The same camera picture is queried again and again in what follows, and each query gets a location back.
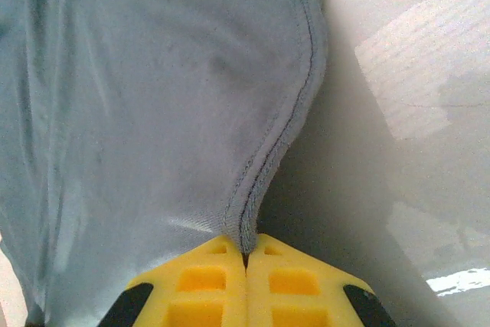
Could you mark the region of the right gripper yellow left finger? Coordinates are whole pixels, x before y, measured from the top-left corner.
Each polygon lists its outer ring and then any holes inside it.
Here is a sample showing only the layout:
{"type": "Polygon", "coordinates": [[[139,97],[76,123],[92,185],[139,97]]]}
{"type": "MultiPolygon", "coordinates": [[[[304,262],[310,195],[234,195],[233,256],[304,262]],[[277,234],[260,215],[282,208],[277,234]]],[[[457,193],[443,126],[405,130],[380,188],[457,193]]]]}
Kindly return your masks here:
{"type": "Polygon", "coordinates": [[[218,236],[133,278],[100,326],[245,326],[240,251],[218,236]]]}

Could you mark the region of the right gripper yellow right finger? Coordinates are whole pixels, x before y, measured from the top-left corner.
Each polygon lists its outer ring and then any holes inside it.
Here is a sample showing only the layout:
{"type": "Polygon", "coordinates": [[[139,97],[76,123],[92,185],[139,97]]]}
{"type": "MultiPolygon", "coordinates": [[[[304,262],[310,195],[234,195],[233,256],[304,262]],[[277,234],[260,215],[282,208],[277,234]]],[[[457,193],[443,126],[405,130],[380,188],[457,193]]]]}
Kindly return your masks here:
{"type": "Polygon", "coordinates": [[[247,264],[249,326],[395,326],[365,281],[269,235],[247,264]]]}

